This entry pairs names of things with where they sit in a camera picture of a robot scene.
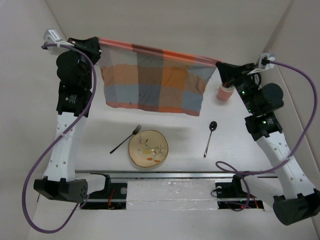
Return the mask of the black fork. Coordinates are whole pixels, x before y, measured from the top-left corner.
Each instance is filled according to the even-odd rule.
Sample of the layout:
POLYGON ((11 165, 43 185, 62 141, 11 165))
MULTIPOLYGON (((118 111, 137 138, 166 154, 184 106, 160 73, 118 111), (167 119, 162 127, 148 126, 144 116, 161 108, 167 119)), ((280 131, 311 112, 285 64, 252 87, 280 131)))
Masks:
POLYGON ((118 144, 114 149, 112 149, 109 153, 113 154, 121 145, 123 145, 130 137, 135 136, 139 131, 141 130, 142 126, 139 124, 133 131, 132 133, 124 139, 120 144, 118 144))

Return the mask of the black spoon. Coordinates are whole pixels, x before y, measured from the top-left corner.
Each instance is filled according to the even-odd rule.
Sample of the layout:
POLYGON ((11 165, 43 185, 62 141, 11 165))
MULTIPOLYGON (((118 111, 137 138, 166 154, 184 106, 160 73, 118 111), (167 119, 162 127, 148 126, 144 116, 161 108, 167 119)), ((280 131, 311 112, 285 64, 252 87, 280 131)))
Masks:
POLYGON ((212 138, 212 133, 217 129, 217 126, 218 126, 218 124, 217 124, 216 121, 212 121, 212 122, 209 124, 210 134, 209 134, 208 141, 207 141, 207 145, 206 145, 206 148, 205 148, 205 151, 204 151, 204 154, 203 154, 203 157, 204 157, 204 158, 207 157, 208 150, 209 150, 209 146, 210 146, 210 141, 211 141, 211 138, 212 138))

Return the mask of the pink mug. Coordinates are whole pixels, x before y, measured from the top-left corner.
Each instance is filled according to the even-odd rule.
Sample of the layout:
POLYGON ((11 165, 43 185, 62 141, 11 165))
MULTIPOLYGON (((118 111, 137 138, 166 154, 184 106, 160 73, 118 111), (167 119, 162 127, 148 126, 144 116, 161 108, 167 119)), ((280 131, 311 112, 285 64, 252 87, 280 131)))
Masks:
POLYGON ((235 91, 234 86, 227 88, 221 84, 218 89, 217 98, 220 101, 225 102, 233 95, 234 91, 235 91))

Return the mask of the bird pattern plate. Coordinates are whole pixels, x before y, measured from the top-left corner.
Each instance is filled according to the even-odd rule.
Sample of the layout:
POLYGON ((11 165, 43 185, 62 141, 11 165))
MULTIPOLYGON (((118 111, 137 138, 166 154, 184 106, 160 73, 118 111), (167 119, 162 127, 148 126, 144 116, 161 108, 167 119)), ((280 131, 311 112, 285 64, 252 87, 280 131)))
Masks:
POLYGON ((160 132, 144 130, 131 138, 128 153, 135 165, 151 168, 161 164, 167 158, 169 144, 160 132))

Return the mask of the checkered cloth placemat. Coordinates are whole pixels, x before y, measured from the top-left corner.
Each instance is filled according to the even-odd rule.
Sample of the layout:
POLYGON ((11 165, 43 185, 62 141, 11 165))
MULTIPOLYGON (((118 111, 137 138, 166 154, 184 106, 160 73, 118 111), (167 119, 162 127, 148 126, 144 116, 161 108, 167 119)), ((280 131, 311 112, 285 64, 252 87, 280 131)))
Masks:
POLYGON ((217 59, 101 37, 98 43, 108 106, 200 115, 217 59))

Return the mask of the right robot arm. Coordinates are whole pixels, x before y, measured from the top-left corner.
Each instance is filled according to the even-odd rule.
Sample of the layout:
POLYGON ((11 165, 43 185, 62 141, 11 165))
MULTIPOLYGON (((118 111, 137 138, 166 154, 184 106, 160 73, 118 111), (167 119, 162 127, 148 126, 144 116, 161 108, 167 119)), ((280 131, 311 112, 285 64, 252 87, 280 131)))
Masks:
POLYGON ((253 140, 262 149, 271 164, 271 169, 262 171, 238 171, 229 166, 232 182, 217 191, 219 198, 233 194, 245 198, 243 209, 249 206, 250 198, 257 197, 272 207, 277 219, 285 226, 314 217, 320 212, 320 191, 306 177, 294 157, 294 150, 287 145, 283 128, 275 111, 284 106, 284 93, 275 83, 260 86, 255 77, 274 64, 263 59, 261 63, 233 65, 218 61, 222 86, 235 87, 249 112, 245 126, 253 140))

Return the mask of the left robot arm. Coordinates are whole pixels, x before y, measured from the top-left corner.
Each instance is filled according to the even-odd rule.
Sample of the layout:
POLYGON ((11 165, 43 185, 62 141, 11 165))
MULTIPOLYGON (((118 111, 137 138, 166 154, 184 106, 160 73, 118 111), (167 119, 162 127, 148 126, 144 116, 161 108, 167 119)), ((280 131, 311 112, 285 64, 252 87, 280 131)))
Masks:
POLYGON ((69 38, 66 43, 48 43, 45 49, 66 48, 56 59, 60 79, 57 102, 56 139, 48 166, 33 188, 49 200, 80 204, 95 192, 100 198, 111 194, 111 185, 103 175, 77 178, 75 165, 80 137, 89 116, 97 87, 94 65, 102 51, 99 39, 69 38))

